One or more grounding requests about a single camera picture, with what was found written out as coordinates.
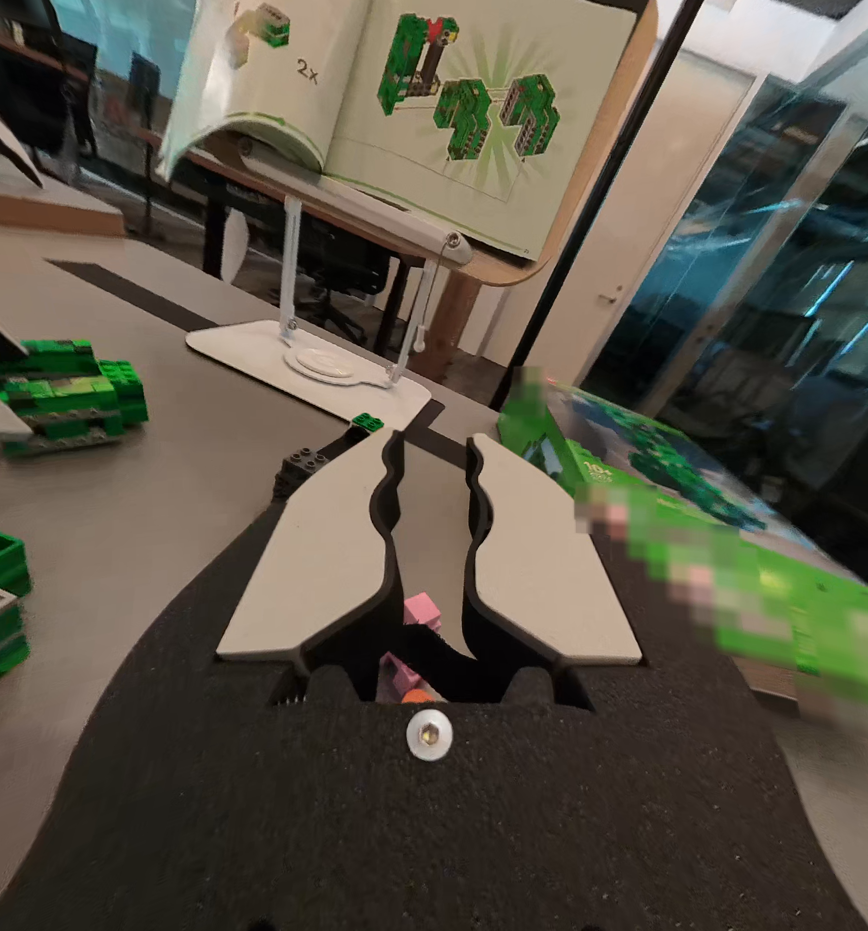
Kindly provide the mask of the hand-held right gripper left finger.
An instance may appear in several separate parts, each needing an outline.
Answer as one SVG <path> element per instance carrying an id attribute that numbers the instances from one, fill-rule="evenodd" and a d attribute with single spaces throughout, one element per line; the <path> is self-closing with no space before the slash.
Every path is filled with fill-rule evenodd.
<path id="1" fill-rule="evenodd" d="M 402 431 L 378 429 L 318 464 L 288 496 L 219 659 L 314 662 L 318 646 L 395 587 L 403 453 Z"/>

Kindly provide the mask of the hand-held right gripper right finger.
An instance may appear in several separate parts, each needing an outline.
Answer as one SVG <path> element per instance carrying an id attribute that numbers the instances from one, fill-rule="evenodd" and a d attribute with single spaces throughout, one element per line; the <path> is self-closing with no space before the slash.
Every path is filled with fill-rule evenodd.
<path id="1" fill-rule="evenodd" d="M 574 500 L 483 433 L 467 439 L 463 634 L 501 631 L 521 665 L 637 666 L 641 648 Z"/>

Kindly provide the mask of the grey desk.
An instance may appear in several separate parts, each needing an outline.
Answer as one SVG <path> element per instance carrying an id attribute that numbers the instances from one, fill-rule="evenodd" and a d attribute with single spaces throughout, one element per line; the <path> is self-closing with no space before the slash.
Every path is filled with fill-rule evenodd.
<path id="1" fill-rule="evenodd" d="M 217 662 L 282 459 L 345 426 L 49 259 L 216 324 L 270 314 L 139 243 L 0 232 L 0 324 L 130 360 L 151 416 L 0 456 L 33 579 L 0 681 L 0 929 L 868 929 L 868 724 L 767 714 L 601 533 L 644 663 L 580 670 L 592 709 L 539 674 L 447 706 L 440 762 L 336 670 L 294 706 L 278 669 Z"/>

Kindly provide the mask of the black bricks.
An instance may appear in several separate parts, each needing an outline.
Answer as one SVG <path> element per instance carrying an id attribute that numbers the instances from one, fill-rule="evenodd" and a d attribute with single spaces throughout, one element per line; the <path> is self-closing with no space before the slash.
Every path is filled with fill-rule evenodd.
<path id="1" fill-rule="evenodd" d="M 320 450 L 312 448 L 300 448 L 286 456 L 274 478 L 271 503 L 288 501 L 303 483 L 320 472 L 331 459 Z"/>

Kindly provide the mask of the wooden side table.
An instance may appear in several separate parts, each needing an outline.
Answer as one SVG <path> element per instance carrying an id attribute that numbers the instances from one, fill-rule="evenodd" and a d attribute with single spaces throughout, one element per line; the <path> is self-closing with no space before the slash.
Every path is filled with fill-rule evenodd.
<path id="1" fill-rule="evenodd" d="M 39 188 L 9 167 L 0 171 L 0 227 L 124 238 L 122 213 L 103 200 L 46 177 Z"/>

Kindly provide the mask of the black tape strip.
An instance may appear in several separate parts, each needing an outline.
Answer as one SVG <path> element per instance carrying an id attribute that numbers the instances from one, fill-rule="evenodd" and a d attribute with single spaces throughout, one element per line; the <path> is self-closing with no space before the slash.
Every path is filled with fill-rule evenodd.
<path id="1" fill-rule="evenodd" d="M 264 320 L 226 325 L 215 325 L 187 307 L 142 287 L 132 280 L 94 262 L 71 262 L 49 259 L 48 262 L 63 272 L 131 305 L 158 320 L 188 334 L 200 332 L 203 336 L 222 337 L 234 331 L 251 331 L 258 334 L 265 325 Z M 447 413 L 445 399 L 435 398 L 426 403 L 413 418 L 405 430 L 405 440 L 419 449 L 434 455 L 448 464 L 463 468 L 466 462 L 466 440 L 460 437 L 461 426 L 471 428 L 472 432 L 483 432 L 494 440 L 499 439 L 497 423 L 476 415 L 470 421 L 461 423 L 457 416 L 450 415 L 446 425 L 448 431 L 440 432 L 437 422 Z"/>

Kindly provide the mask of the green toy box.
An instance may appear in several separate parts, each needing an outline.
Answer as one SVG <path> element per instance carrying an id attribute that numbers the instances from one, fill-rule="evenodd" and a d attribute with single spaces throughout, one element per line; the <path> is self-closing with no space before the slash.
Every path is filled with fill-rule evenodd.
<path id="1" fill-rule="evenodd" d="M 501 443 L 537 466 L 665 583 L 725 654 L 868 692 L 868 583 L 681 431 L 537 376 Z"/>

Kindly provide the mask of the white wooden book stand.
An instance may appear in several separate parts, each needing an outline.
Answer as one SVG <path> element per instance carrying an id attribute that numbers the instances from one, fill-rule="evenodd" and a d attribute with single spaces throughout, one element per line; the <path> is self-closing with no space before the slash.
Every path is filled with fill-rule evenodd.
<path id="1" fill-rule="evenodd" d="M 656 38 L 657 6 L 655 2 L 647 4 L 603 100 L 600 114 L 572 175 L 550 235 L 535 260 L 526 260 L 493 248 L 460 234 L 427 214 L 416 213 L 368 195 L 401 211 L 427 219 L 447 232 L 459 234 L 460 238 L 451 242 L 454 246 L 460 239 L 467 240 L 474 252 L 473 275 L 481 280 L 483 285 L 509 287 L 533 276 L 550 258 L 558 254 L 563 235 L 582 201 L 590 180 L 611 149 L 613 134 L 648 61 Z M 266 164 L 303 169 L 276 156 L 264 145 L 233 132 L 215 133 L 200 146 L 193 148 L 200 149 L 227 133 L 247 140 L 247 148 L 241 150 L 241 158 L 250 170 L 259 169 L 266 173 Z M 343 185 L 367 194 L 349 185 Z M 352 421 L 359 413 L 370 413 L 381 419 L 384 427 L 404 430 L 431 398 L 426 387 L 408 377 L 406 367 L 410 351 L 424 350 L 426 347 L 426 332 L 430 324 L 427 317 L 428 303 L 436 273 L 441 267 L 436 265 L 433 259 L 422 259 L 422 277 L 411 309 L 406 333 L 407 343 L 402 346 L 396 363 L 373 362 L 365 356 L 357 355 L 354 350 L 331 343 L 327 337 L 320 337 L 306 330 L 303 324 L 295 320 L 294 273 L 291 263 L 298 256 L 300 215 L 303 210 L 300 201 L 296 199 L 291 200 L 290 207 L 290 215 L 286 221 L 286 233 L 290 236 L 290 242 L 284 247 L 283 260 L 287 262 L 287 266 L 283 271 L 280 286 L 278 319 L 264 320 L 265 325 L 258 334 L 251 331 L 234 331 L 231 335 L 222 337 L 203 336 L 200 332 L 188 334 L 187 346 L 200 355 L 205 355 L 347 422 Z"/>

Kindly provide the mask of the black pole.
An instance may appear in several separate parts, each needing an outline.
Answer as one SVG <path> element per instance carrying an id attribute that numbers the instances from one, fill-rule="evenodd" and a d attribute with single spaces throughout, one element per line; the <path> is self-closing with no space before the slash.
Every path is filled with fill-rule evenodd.
<path id="1" fill-rule="evenodd" d="M 622 122 L 610 153 L 602 165 L 600 174 L 583 205 L 563 250 L 561 250 L 532 316 L 522 332 L 521 339 L 512 354 L 510 363 L 489 402 L 491 410 L 499 412 L 502 409 L 515 375 L 520 372 L 527 362 L 537 337 L 542 331 L 556 298 L 562 290 L 568 273 L 578 257 L 584 240 L 595 224 L 614 185 L 614 181 L 637 138 L 637 134 L 642 128 L 649 110 L 703 5 L 703 1 L 683 1 L 680 4 L 679 10 L 661 42 L 660 49 L 650 65 L 647 76 L 639 87 L 637 96 Z"/>

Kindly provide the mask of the black office chair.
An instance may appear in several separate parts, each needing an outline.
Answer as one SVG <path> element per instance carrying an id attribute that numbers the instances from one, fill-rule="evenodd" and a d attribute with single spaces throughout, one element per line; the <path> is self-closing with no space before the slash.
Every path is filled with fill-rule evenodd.
<path id="1" fill-rule="evenodd" d="M 303 213 L 296 270 L 311 279 L 310 296 L 296 299 L 296 311 L 309 323 L 333 327 L 352 343 L 365 345 L 367 333 L 335 307 L 335 293 L 373 297 L 383 291 L 392 252 L 346 230 Z"/>

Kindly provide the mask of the white door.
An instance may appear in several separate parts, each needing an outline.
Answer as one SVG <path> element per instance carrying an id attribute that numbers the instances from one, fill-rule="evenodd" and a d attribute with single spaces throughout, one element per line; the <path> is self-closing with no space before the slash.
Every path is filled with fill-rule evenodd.
<path id="1" fill-rule="evenodd" d="M 754 93 L 682 51 L 587 233 L 526 365 L 577 385 L 598 358 Z"/>

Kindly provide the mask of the open instruction booklet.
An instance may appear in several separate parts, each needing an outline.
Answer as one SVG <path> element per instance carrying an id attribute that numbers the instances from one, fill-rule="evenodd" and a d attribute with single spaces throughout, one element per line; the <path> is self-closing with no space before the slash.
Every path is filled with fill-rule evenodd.
<path id="1" fill-rule="evenodd" d="M 241 134 L 526 260 L 647 2 L 196 2 L 159 155 Z"/>

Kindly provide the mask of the glass wall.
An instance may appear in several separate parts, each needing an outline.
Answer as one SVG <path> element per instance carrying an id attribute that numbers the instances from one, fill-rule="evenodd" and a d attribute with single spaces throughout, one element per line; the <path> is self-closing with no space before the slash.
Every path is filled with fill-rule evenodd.
<path id="1" fill-rule="evenodd" d="M 868 17 L 762 77 L 580 388 L 677 427 L 868 581 Z"/>

